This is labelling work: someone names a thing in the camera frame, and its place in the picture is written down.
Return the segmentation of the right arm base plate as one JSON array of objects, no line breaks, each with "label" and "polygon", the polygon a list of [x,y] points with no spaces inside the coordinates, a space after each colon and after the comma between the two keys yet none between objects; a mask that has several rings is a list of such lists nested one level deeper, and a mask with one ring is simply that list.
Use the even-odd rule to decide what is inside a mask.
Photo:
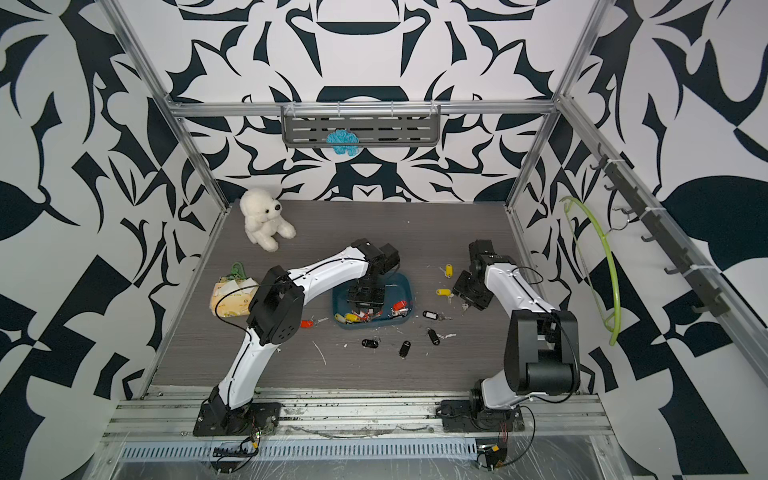
[{"label": "right arm base plate", "polygon": [[514,410],[481,409],[470,400],[443,400],[435,415],[445,432],[522,432],[525,421],[519,408]]}]

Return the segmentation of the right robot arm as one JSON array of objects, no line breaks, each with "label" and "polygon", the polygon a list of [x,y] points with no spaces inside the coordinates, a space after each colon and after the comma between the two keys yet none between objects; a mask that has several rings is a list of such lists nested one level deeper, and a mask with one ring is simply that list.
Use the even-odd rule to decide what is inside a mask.
[{"label": "right robot arm", "polygon": [[545,301],[491,241],[475,240],[468,252],[452,293],[480,311],[496,300],[509,317],[502,369],[473,388],[472,414],[512,411],[529,399],[556,403],[558,395],[567,401],[580,387],[577,319]]}]

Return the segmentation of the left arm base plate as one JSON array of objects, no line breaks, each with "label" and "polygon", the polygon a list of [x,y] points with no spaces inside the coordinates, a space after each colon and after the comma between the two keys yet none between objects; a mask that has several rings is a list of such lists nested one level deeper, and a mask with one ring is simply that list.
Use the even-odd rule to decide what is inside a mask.
[{"label": "left arm base plate", "polygon": [[235,410],[205,400],[200,407],[192,435],[194,437],[245,436],[271,434],[279,425],[282,404],[279,402],[250,403]]}]

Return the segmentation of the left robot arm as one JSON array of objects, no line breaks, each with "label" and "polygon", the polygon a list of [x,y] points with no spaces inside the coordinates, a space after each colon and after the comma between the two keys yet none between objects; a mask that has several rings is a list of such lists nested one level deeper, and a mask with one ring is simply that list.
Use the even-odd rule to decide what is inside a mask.
[{"label": "left robot arm", "polygon": [[314,264],[268,270],[249,304],[243,344],[227,375],[207,400],[216,424],[229,426],[245,414],[274,351],[299,330],[305,305],[351,281],[348,300],[352,304],[364,309],[380,307],[385,295],[380,278],[399,264],[399,252],[392,245],[376,247],[367,239],[359,239]]}]

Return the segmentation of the teal plastic storage box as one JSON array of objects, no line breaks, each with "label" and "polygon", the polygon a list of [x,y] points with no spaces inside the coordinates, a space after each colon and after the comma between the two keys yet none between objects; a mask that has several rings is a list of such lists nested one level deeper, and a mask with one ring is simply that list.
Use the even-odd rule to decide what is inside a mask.
[{"label": "teal plastic storage box", "polygon": [[[337,326],[345,330],[364,330],[386,326],[397,326],[405,323],[415,311],[415,300],[411,290],[409,279],[402,273],[388,274],[382,278],[385,286],[384,305],[379,308],[357,308],[347,301],[349,287],[355,281],[349,281],[332,290],[332,313]],[[409,310],[405,315],[393,315],[392,306],[405,300],[409,304]],[[360,323],[347,323],[344,316],[347,313],[358,315]]]}]

